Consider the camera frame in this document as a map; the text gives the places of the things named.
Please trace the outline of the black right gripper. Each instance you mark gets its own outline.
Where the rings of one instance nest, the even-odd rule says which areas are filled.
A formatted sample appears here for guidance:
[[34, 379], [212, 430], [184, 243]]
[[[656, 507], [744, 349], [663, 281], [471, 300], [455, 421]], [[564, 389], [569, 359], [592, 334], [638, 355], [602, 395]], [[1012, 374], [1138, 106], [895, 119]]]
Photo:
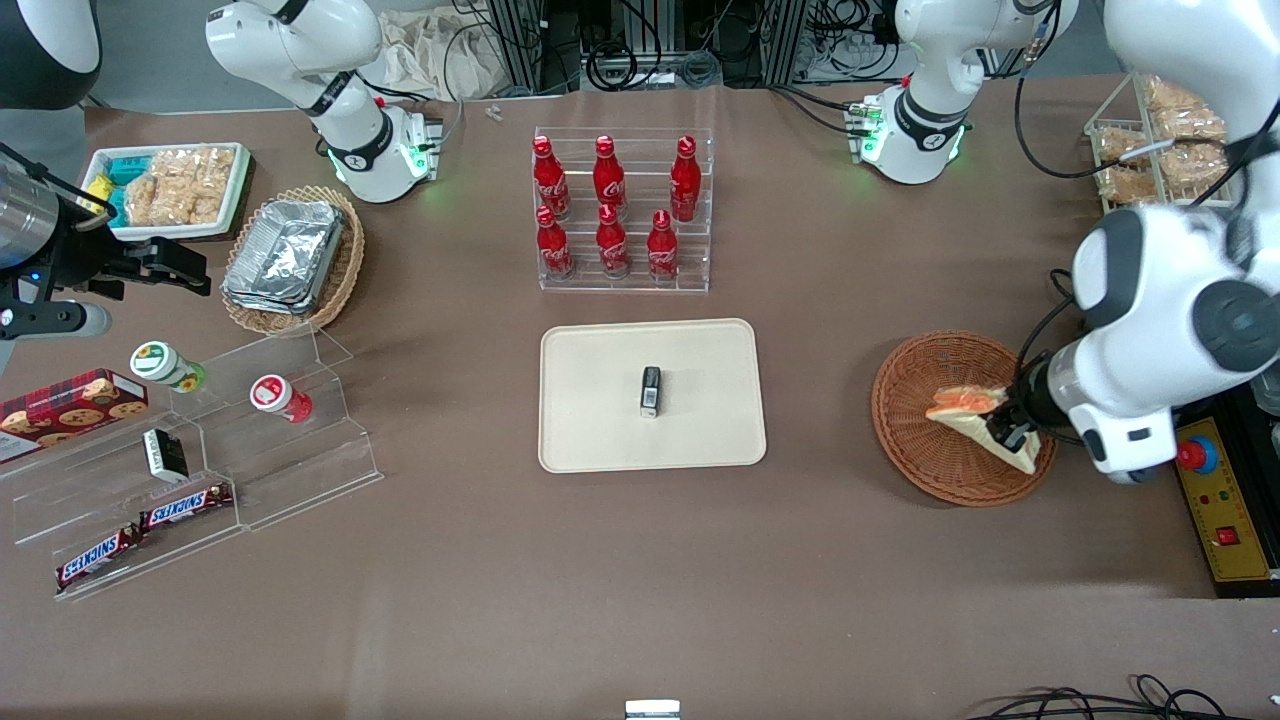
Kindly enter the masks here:
[[205, 273], [207, 259], [174, 240], [150, 241], [150, 269], [143, 268], [138, 245], [124, 243], [110, 228], [79, 232], [74, 225], [87, 219], [87, 211], [61, 205], [45, 246], [15, 268], [15, 292], [32, 291], [33, 299], [49, 300], [61, 290], [91, 292], [106, 299], [123, 299], [125, 282], [163, 284], [189, 291], [201, 297], [212, 292], [206, 275], [184, 277], [173, 273]]

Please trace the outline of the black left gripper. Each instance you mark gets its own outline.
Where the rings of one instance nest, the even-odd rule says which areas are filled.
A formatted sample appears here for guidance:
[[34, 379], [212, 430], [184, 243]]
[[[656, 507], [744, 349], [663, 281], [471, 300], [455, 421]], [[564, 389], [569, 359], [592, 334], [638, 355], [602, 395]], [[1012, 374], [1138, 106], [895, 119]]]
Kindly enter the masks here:
[[1038, 454], [1042, 430], [1066, 430], [1071, 427], [1068, 414], [1053, 396], [1052, 369], [1062, 365], [1070, 352], [1043, 351], [1032, 359], [1016, 360], [1012, 386], [1005, 389], [1006, 400], [998, 414], [986, 415], [991, 439], [1010, 454]]

